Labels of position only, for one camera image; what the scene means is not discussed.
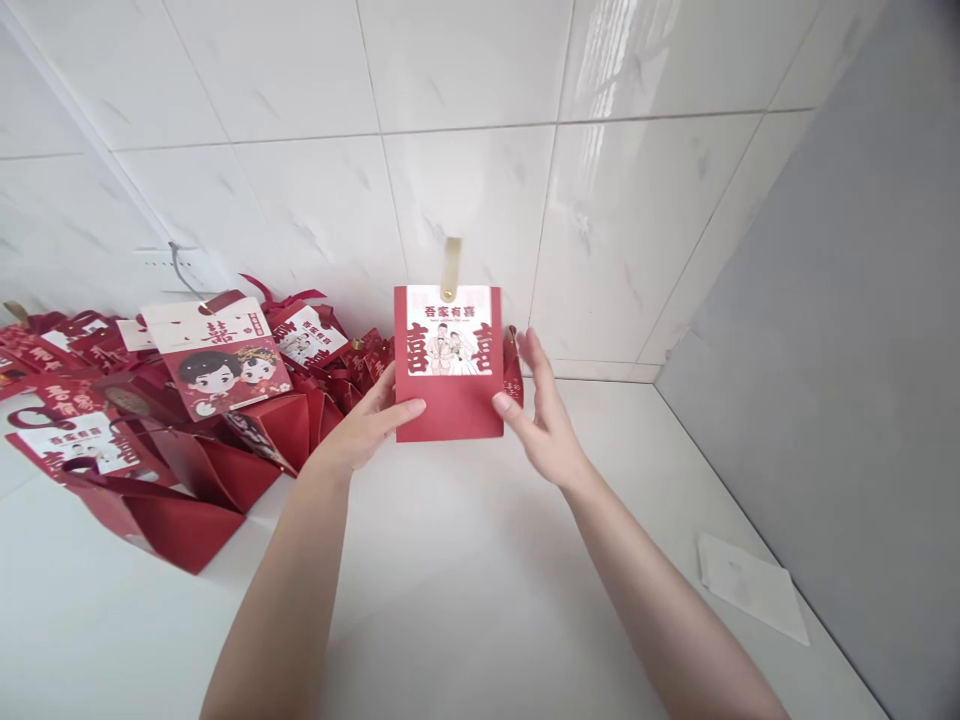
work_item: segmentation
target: hand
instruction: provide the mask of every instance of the hand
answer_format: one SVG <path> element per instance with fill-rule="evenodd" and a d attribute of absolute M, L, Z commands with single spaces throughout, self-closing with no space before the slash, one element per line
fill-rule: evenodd
<path fill-rule="evenodd" d="M 530 328 L 519 333 L 517 343 L 520 356 L 533 371 L 534 419 L 524 415 L 523 408 L 506 393 L 493 396 L 493 407 L 520 438 L 533 467 L 554 485 L 562 490 L 586 490 L 602 483 L 573 432 L 536 331 Z"/>
<path fill-rule="evenodd" d="M 317 446 L 307 464 L 349 475 L 362 468 L 394 430 L 419 416 L 426 401 L 395 404 L 396 376 L 396 363 L 390 363 L 370 392 Z"/>

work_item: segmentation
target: bride and groom illustration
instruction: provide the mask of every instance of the bride and groom illustration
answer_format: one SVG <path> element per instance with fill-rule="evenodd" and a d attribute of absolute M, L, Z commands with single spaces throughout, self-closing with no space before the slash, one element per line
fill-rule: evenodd
<path fill-rule="evenodd" d="M 435 337 L 427 341 L 431 375 L 479 375 L 473 355 L 477 349 L 457 331 L 450 332 L 446 323 L 437 326 Z"/>

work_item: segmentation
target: gray wall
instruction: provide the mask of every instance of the gray wall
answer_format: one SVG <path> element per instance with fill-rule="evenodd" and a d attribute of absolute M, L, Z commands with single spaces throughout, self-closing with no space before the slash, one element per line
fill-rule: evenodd
<path fill-rule="evenodd" d="M 894 1 L 657 387 L 892 717 L 960 717 L 960 24 Z"/>

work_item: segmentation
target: cartoon bride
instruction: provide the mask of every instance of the cartoon bride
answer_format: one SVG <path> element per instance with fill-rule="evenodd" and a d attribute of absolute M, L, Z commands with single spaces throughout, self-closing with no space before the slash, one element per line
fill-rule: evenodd
<path fill-rule="evenodd" d="M 477 349 L 468 343 L 463 335 L 458 332 L 450 333 L 450 374 L 479 375 L 472 359 L 476 352 Z"/>

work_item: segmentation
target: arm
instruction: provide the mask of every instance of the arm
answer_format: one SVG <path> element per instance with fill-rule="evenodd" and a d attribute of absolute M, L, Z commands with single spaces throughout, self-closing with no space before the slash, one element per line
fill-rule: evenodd
<path fill-rule="evenodd" d="M 634 652 L 671 717 L 786 718 L 744 649 L 587 459 L 536 333 L 519 341 L 536 383 L 535 419 L 505 393 L 494 396 L 494 407 L 533 466 L 569 503 Z"/>
<path fill-rule="evenodd" d="M 202 720 L 316 716 L 350 478 L 426 407 L 388 407 L 394 377 L 391 364 L 303 466 L 220 652 Z"/>

